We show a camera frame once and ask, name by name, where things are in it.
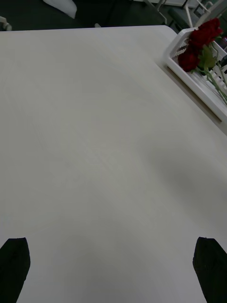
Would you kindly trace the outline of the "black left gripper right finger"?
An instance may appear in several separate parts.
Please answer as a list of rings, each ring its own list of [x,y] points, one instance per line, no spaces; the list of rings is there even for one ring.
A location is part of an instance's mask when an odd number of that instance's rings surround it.
[[[208,303],[227,302],[227,253],[212,238],[199,237],[192,260]]]

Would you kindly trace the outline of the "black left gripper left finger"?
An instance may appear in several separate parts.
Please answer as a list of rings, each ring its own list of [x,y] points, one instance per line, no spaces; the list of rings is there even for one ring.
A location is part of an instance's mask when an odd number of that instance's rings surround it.
[[[8,239],[0,249],[0,302],[15,303],[30,269],[26,238]]]

